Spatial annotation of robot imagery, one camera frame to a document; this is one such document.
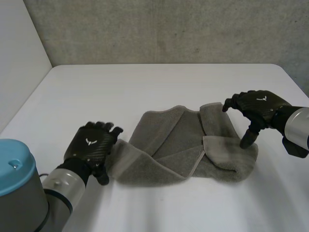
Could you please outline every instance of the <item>towel fold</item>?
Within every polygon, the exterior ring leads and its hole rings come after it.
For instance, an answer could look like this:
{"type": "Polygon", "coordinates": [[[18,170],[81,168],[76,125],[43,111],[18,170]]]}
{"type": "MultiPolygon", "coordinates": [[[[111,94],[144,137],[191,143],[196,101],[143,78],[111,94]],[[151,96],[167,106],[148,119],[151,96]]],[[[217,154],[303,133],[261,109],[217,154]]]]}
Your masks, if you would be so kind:
{"type": "Polygon", "coordinates": [[[258,154],[246,150],[221,103],[146,112],[129,143],[118,140],[106,160],[110,177],[126,185],[161,186],[191,176],[239,182],[249,176],[258,154]]]}

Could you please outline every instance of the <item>white tabletop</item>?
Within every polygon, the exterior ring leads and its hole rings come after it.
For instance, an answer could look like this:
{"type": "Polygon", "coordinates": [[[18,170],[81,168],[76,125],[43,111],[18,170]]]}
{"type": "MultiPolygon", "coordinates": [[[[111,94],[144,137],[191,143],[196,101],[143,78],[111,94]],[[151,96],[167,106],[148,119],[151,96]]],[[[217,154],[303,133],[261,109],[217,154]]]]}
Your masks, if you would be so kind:
{"type": "MultiPolygon", "coordinates": [[[[292,105],[309,99],[271,64],[67,65],[53,68],[0,135],[26,143],[39,173],[63,161],[87,121],[112,121],[128,141],[148,110],[198,110],[234,93],[267,89],[292,105]]],[[[228,114],[239,134],[249,121],[228,114]]],[[[275,130],[257,139],[253,173],[238,184],[191,178],[160,188],[105,187],[94,178],[66,232],[291,232],[309,230],[309,158],[288,155],[275,130]]]]}

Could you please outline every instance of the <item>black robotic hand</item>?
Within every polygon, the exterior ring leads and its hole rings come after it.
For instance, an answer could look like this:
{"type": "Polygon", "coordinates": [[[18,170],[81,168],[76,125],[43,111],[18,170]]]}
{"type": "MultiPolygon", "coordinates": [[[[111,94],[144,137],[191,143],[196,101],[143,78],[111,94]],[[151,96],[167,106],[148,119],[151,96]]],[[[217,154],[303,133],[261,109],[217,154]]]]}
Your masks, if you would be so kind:
{"type": "Polygon", "coordinates": [[[105,159],[110,154],[112,146],[123,130],[115,127],[113,123],[88,122],[80,127],[70,143],[64,160],[79,159],[86,163],[92,174],[101,185],[107,185],[109,178],[105,169],[105,159]]]}
{"type": "Polygon", "coordinates": [[[255,142],[260,130],[273,127],[272,120],[276,111],[284,106],[291,105],[272,92],[251,90],[226,99],[222,111],[226,112],[232,107],[241,111],[251,121],[240,142],[240,147],[246,149],[255,142]]]}

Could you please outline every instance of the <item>carbon fiber robotic hand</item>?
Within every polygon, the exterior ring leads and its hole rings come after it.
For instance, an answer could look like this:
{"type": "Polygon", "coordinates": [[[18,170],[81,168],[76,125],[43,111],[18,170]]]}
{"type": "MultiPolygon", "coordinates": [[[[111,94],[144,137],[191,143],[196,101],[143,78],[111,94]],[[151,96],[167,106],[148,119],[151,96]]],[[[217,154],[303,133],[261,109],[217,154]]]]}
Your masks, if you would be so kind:
{"type": "Polygon", "coordinates": [[[265,91],[248,91],[234,94],[225,100],[222,111],[237,109],[251,124],[243,136],[240,147],[251,146],[265,128],[277,129],[282,135],[286,151],[304,158],[309,150],[309,108],[291,106],[276,94],[265,91]]]}
{"type": "Polygon", "coordinates": [[[240,147],[246,149],[254,143],[260,130],[272,127],[276,111],[287,105],[290,106],[287,101],[272,92],[251,90],[226,99],[222,111],[226,112],[230,107],[237,109],[251,121],[240,142],[240,147]]]}
{"type": "Polygon", "coordinates": [[[112,146],[123,130],[115,127],[113,123],[88,122],[80,127],[70,143],[64,160],[80,159],[91,169],[93,176],[101,185],[107,185],[109,178],[105,169],[105,159],[110,154],[112,146]]]}

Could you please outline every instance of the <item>white wall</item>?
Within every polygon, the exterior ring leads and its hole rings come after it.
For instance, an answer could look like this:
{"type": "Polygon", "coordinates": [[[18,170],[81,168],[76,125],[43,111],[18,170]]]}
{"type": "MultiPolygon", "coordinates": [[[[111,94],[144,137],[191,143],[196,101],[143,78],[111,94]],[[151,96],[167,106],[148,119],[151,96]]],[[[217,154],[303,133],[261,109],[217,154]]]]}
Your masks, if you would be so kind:
{"type": "Polygon", "coordinates": [[[0,132],[51,70],[22,0],[0,0],[0,132]]]}

